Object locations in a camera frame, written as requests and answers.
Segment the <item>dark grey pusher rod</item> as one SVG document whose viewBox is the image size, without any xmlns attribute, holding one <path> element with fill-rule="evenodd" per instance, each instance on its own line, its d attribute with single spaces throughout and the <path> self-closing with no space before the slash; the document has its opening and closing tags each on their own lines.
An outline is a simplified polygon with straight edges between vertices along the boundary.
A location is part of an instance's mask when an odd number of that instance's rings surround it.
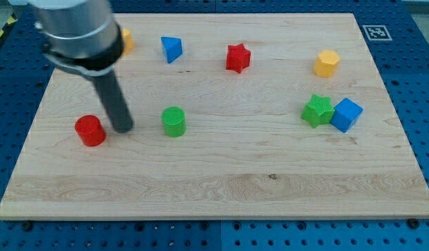
<svg viewBox="0 0 429 251">
<path fill-rule="evenodd" d="M 92 77 L 91 82 L 112 128 L 118 133 L 126 133 L 133 129 L 134 121 L 115 72 L 110 70 L 106 74 Z"/>
</svg>

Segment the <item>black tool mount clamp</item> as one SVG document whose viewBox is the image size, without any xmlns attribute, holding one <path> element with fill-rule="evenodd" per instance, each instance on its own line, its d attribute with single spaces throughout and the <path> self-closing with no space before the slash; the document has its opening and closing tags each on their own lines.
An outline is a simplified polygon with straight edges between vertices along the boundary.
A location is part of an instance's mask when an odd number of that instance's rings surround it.
<svg viewBox="0 0 429 251">
<path fill-rule="evenodd" d="M 120 26 L 115 23 L 115 27 L 115 41 L 113 41 L 107 49 L 95 56 L 84 59 L 66 57 L 54 52 L 51 44 L 48 42 L 41 45 L 42 54 L 55 67 L 63 72 L 80 75 L 82 77 L 97 77 L 105 75 L 113 68 L 115 62 L 117 62 L 117 60 L 122 56 L 125 48 Z"/>
</svg>

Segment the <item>yellow block behind arm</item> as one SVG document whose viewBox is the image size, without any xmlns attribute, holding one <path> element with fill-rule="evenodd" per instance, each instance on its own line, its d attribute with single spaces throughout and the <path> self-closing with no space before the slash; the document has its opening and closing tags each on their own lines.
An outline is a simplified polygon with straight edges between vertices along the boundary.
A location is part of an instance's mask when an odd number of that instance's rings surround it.
<svg viewBox="0 0 429 251">
<path fill-rule="evenodd" d="M 130 53 L 130 51 L 134 48 L 134 41 L 132 39 L 132 33 L 129 29 L 122 29 L 121 35 L 124 42 L 124 50 L 123 56 Z"/>
</svg>

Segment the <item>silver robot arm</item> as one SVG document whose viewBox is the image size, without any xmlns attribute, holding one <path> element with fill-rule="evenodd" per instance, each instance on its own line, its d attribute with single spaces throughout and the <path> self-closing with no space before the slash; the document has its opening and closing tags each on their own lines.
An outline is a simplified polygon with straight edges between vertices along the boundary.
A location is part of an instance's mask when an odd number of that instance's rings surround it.
<svg viewBox="0 0 429 251">
<path fill-rule="evenodd" d="M 33 28 L 45 38 L 42 55 L 55 68 L 86 80 L 117 133 L 127 133 L 134 119 L 114 66 L 125 49 L 122 29 L 109 1 L 9 1 L 21 15 L 34 15 Z"/>
</svg>

